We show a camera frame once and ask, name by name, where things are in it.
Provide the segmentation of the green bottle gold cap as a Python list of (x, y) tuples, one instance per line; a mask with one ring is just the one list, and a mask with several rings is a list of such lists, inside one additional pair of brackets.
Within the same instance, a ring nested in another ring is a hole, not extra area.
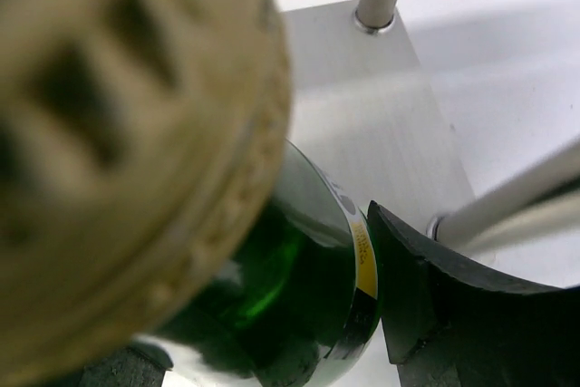
[(273, 0), (1, 0), (1, 383), (133, 344), (327, 386), (379, 321), (358, 206), (286, 137)]

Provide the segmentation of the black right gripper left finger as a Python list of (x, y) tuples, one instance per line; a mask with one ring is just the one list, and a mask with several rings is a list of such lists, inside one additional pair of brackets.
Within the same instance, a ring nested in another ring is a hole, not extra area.
[(133, 344), (86, 365), (78, 386), (161, 386), (165, 373), (172, 368), (169, 355), (159, 347)]

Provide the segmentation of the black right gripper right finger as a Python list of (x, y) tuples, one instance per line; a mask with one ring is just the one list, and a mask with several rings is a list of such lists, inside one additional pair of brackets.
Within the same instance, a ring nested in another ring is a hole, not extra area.
[(483, 266), (371, 202), (382, 329), (403, 386), (576, 386), (579, 290)]

